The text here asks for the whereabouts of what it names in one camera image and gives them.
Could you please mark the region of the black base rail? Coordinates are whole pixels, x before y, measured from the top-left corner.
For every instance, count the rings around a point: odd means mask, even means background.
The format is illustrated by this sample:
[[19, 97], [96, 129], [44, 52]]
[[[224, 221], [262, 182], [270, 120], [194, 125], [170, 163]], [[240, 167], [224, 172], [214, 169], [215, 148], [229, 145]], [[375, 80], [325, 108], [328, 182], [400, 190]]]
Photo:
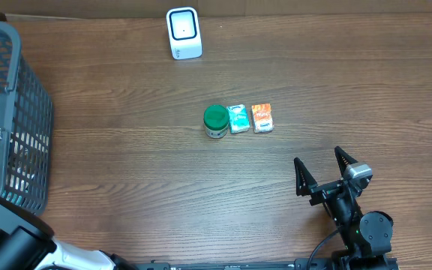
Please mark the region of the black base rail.
[[312, 259], [308, 267], [308, 259], [295, 259], [293, 262], [223, 262], [169, 264], [168, 262], [149, 262], [133, 265], [139, 270], [336, 270], [336, 269], [388, 269], [399, 270], [396, 259], [354, 259], [347, 267], [335, 264], [329, 258]]

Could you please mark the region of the green lid jar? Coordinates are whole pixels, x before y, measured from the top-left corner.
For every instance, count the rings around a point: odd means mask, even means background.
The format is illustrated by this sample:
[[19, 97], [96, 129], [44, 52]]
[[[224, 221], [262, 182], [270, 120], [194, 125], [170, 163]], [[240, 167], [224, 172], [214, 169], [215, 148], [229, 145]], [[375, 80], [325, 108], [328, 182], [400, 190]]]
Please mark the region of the green lid jar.
[[219, 104], [211, 105], [203, 115], [205, 133], [213, 139], [220, 139], [227, 134], [229, 121], [229, 113], [224, 106]]

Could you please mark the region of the white barcode scanner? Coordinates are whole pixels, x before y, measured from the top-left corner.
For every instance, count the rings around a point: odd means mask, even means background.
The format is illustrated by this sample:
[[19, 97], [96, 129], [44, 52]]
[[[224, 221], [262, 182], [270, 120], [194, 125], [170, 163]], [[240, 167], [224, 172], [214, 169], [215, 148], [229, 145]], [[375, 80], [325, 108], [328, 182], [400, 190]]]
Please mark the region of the white barcode scanner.
[[175, 60], [195, 59], [203, 54], [197, 11], [177, 7], [166, 13], [166, 24], [172, 57]]

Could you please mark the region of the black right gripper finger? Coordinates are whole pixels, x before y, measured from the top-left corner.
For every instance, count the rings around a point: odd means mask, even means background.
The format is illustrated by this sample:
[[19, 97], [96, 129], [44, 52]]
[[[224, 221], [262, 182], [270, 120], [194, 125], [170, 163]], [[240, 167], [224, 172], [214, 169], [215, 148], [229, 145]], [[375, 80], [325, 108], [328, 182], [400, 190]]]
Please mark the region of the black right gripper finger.
[[340, 146], [334, 148], [334, 154], [337, 159], [341, 177], [343, 179], [354, 178], [355, 173], [353, 165], [358, 165], [358, 161], [347, 154]]
[[296, 194], [302, 197], [311, 195], [313, 193], [312, 190], [317, 187], [317, 181], [298, 157], [294, 159], [294, 166], [296, 175]]

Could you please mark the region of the dark grey plastic basket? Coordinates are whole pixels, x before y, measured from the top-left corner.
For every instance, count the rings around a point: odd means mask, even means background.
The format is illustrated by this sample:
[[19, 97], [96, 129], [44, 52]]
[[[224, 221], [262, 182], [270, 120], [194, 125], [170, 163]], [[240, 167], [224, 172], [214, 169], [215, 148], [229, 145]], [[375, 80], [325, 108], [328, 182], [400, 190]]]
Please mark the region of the dark grey plastic basket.
[[54, 107], [21, 49], [17, 30], [0, 22], [0, 197], [41, 215], [48, 201]]

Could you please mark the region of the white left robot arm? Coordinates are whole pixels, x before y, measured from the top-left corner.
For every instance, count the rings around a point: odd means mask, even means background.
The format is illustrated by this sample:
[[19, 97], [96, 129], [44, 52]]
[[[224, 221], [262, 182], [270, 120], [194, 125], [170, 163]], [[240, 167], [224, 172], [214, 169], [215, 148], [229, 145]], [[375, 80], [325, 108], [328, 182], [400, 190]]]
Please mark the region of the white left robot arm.
[[116, 254], [55, 238], [38, 216], [0, 196], [0, 269], [133, 269]]

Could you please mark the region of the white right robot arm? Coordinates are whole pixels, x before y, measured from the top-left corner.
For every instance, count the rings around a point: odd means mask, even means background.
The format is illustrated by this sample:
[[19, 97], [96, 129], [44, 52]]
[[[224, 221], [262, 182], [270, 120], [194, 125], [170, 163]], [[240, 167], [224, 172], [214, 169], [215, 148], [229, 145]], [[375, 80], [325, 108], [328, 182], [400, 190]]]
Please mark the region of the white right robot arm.
[[[296, 194], [309, 196], [312, 206], [323, 205], [334, 221], [335, 231], [324, 238], [307, 259], [296, 259], [296, 269], [398, 269], [396, 259], [386, 256], [392, 250], [394, 221], [383, 211], [363, 213], [356, 199], [370, 184], [373, 170], [347, 154], [341, 147], [334, 148], [340, 178], [318, 184], [301, 159], [293, 160]], [[316, 258], [320, 248], [339, 235], [344, 249], [334, 251], [329, 258]]]

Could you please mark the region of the teal tissue pack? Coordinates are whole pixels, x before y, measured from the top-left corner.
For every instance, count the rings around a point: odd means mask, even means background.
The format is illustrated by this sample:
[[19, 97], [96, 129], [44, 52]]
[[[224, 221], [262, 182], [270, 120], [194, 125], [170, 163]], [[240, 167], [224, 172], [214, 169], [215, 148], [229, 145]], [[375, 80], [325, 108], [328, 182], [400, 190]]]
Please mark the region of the teal tissue pack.
[[228, 106], [229, 128], [231, 134], [246, 132], [250, 128], [248, 113], [244, 104]]

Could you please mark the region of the orange tissue pack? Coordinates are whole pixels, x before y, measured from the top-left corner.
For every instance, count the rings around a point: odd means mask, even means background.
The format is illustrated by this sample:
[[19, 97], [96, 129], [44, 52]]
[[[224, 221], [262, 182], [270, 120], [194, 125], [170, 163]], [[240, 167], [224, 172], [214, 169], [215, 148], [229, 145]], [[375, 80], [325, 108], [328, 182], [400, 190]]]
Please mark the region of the orange tissue pack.
[[253, 129], [255, 133], [271, 132], [274, 129], [272, 107], [270, 103], [256, 104], [251, 107]]

